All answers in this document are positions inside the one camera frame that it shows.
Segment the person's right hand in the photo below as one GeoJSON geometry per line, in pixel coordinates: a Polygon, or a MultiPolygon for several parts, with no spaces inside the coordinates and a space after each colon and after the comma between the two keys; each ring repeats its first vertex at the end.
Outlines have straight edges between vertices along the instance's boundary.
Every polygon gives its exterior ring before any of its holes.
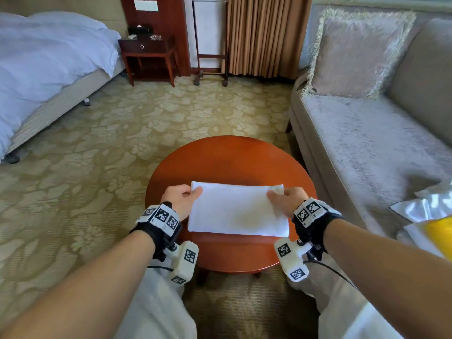
{"type": "Polygon", "coordinates": [[[309,196],[301,187],[284,188],[285,205],[275,206],[288,219],[292,219],[295,210],[306,201],[309,196]]]}

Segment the bed base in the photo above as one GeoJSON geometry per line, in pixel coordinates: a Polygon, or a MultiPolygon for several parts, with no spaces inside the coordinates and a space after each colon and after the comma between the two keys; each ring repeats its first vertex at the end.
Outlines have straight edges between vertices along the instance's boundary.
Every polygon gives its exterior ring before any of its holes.
{"type": "Polygon", "coordinates": [[[29,117],[20,128],[14,131],[8,149],[0,154],[0,164],[16,164],[20,157],[15,151],[36,136],[39,132],[52,125],[79,104],[89,105],[89,97],[118,76],[125,69],[122,58],[118,58],[110,77],[103,69],[97,69],[75,83],[64,87],[57,95],[43,103],[29,117]]]}

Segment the person's right forearm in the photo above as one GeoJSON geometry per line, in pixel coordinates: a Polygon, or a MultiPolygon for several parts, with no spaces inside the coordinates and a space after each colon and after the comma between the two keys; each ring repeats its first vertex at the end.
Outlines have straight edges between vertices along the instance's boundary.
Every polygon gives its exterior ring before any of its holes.
{"type": "Polygon", "coordinates": [[[452,262],[343,219],[324,245],[364,297],[404,339],[452,339],[452,262]]]}

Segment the grey sofa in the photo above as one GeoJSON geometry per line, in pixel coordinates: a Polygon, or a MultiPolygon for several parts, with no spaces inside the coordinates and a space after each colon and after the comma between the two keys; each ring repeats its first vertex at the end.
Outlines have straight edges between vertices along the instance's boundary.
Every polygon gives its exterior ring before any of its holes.
{"type": "Polygon", "coordinates": [[[452,177],[452,147],[387,93],[416,34],[410,31],[380,96],[304,95],[307,76],[302,76],[296,80],[288,111],[319,199],[348,221],[391,239],[409,221],[390,206],[452,177]]]}

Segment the white towel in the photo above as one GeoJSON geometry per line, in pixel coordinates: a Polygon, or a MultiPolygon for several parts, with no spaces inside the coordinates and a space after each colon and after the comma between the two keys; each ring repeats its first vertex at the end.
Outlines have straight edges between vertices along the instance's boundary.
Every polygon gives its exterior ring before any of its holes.
{"type": "Polygon", "coordinates": [[[267,197],[284,194],[284,185],[244,186],[191,182],[203,189],[188,219],[189,232],[288,237],[289,220],[267,197]]]}

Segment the person's left hand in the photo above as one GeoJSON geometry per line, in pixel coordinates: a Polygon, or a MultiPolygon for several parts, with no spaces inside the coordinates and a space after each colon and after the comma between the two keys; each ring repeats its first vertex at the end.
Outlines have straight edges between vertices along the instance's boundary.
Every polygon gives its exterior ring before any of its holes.
{"type": "Polygon", "coordinates": [[[171,203],[171,208],[177,213],[181,222],[189,217],[193,208],[194,202],[189,200],[191,191],[191,186],[187,184],[169,186],[161,198],[161,203],[171,203]]]}

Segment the white pillow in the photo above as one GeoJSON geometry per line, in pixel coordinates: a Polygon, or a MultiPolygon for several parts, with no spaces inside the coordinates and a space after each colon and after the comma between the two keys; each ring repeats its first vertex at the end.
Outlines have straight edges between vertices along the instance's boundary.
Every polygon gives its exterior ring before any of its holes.
{"type": "Polygon", "coordinates": [[[86,27],[95,30],[109,29],[103,22],[91,17],[66,11],[39,12],[27,17],[30,21],[41,24],[65,24],[86,27]]]}

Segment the white duvet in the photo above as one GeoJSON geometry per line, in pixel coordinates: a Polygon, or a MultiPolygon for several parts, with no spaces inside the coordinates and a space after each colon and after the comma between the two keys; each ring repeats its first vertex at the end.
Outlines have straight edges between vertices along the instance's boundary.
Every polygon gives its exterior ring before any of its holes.
{"type": "Polygon", "coordinates": [[[0,154],[25,119],[64,87],[97,69],[112,77],[120,38],[115,30],[0,12],[0,154]]]}

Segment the person's right leg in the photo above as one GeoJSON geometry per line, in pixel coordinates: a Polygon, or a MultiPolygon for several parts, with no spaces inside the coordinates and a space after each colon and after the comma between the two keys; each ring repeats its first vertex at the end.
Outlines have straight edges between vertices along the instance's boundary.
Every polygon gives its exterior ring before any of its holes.
{"type": "Polygon", "coordinates": [[[337,274],[315,263],[309,275],[288,284],[315,298],[319,339],[404,339],[371,303],[337,274]]]}

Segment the fringed pink cushion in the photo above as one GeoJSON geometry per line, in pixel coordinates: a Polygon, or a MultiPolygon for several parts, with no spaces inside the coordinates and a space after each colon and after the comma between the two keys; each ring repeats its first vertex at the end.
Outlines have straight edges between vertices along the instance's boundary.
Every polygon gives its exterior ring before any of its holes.
{"type": "Polygon", "coordinates": [[[303,94],[375,98],[403,53],[416,14],[323,11],[303,94]]]}

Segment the yellow packet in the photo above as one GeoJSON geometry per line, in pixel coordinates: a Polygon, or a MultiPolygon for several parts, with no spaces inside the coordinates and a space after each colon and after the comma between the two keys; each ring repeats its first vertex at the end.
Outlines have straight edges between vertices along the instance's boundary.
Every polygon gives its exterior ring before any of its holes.
{"type": "Polygon", "coordinates": [[[444,258],[452,262],[452,215],[428,221],[424,226],[424,231],[444,258]]]}

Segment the brown curtain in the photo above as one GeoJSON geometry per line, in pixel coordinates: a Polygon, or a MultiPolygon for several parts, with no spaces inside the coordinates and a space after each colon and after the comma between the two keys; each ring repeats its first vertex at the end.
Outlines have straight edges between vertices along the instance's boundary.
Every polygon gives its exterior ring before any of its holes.
{"type": "Polygon", "coordinates": [[[228,0],[228,63],[222,72],[298,77],[313,0],[228,0]]]}

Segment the wooden rolling valet stand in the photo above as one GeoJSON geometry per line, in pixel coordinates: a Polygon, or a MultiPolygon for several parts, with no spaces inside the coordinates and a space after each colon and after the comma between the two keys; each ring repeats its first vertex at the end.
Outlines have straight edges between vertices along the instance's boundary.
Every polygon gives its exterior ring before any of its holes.
{"type": "Polygon", "coordinates": [[[196,53],[194,85],[204,80],[229,84],[228,0],[191,0],[196,53]]]}

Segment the grey sofa back cushion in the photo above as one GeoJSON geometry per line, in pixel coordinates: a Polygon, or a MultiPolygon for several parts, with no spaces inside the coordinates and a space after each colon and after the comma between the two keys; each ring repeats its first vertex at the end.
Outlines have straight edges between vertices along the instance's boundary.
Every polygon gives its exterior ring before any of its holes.
{"type": "Polygon", "coordinates": [[[425,23],[409,44],[389,97],[452,147],[452,20],[425,23]]]}

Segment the person's leg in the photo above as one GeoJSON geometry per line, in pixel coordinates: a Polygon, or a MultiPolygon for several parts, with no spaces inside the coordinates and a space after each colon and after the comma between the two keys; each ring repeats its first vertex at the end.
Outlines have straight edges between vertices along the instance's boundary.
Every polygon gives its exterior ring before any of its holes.
{"type": "Polygon", "coordinates": [[[337,274],[315,263],[309,275],[288,284],[315,298],[319,339],[404,339],[371,303],[337,274]]]}
{"type": "Polygon", "coordinates": [[[184,286],[169,271],[148,268],[113,339],[197,339],[197,329],[182,301],[184,286]]]}

